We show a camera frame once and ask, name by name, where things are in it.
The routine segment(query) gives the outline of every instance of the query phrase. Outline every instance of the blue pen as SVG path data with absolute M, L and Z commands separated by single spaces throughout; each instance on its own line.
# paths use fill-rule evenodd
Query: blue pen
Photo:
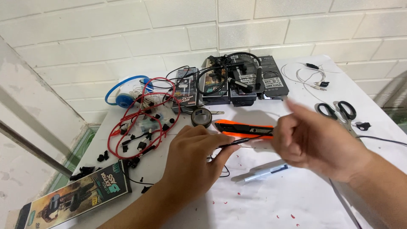
M 281 172 L 281 171 L 289 169 L 289 168 L 291 168 L 291 166 L 284 163 L 282 165 L 274 166 L 274 167 L 267 168 L 267 169 L 262 169 L 262 170 L 256 171 L 253 176 L 249 176 L 247 178 L 239 180 L 236 183 L 239 183 L 242 181 L 248 182 L 248 181 L 259 179 L 259 178 L 264 178 L 264 177 L 270 176 L 274 173 Z

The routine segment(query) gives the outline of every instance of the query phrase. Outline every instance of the white tiled wall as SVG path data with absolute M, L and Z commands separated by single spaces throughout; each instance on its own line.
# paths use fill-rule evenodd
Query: white tiled wall
M 405 0 L 0 0 L 0 36 L 88 122 L 123 76 L 235 50 L 329 55 L 370 97 L 407 71 Z

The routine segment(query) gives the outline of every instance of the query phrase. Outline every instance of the earphone packaging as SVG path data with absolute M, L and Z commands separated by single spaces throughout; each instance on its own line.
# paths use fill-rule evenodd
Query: earphone packaging
M 197 68 L 184 68 L 177 71 L 177 76 L 175 80 L 175 93 L 174 96 L 180 101 L 181 112 L 193 111 L 194 108 L 198 105 L 198 96 L 196 90 L 196 81 L 197 81 Z M 173 102 L 172 110 L 178 112 L 178 104 Z
M 123 161 L 89 174 L 23 206 L 15 229 L 48 229 L 131 192 Z
M 206 59 L 206 67 L 209 68 L 211 67 L 212 64 L 209 59 Z M 205 75 L 202 77 L 204 78 L 204 83 L 200 84 L 203 85 L 203 92 L 212 92 L 216 89 L 218 89 L 223 81 L 225 80 L 222 77 L 213 75 L 213 71 L 209 71 L 205 73 Z M 211 95 L 203 95 L 202 96 L 202 101 L 204 103 L 210 102 L 211 105 L 221 105 L 221 104 L 230 104 L 229 100 L 229 88 L 228 88 L 228 83 L 226 83 L 221 90 L 217 91 L 216 93 L 213 93 Z
M 264 93 L 259 99 L 282 99 L 290 91 L 285 83 L 280 70 L 272 56 L 259 57 L 263 68 Z

